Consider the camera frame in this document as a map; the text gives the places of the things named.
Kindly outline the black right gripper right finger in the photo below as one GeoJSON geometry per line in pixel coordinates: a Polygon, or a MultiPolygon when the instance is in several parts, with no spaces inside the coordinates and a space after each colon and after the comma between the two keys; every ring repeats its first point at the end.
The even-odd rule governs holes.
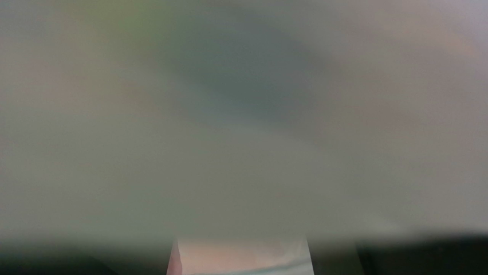
{"type": "Polygon", "coordinates": [[[487,274],[487,234],[309,243],[315,274],[487,274]]]}

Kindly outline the light blue plastic bag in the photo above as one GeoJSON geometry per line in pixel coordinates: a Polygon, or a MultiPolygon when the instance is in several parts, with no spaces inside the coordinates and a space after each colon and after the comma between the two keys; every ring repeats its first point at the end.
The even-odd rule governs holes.
{"type": "Polygon", "coordinates": [[[1,2],[1,238],[486,232],[486,1],[1,2]]]}

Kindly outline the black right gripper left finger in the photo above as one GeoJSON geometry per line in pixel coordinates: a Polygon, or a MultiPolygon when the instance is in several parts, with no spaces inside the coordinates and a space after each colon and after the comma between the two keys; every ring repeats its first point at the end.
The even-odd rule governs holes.
{"type": "Polygon", "coordinates": [[[1,274],[166,274],[171,245],[1,241],[1,274]]]}

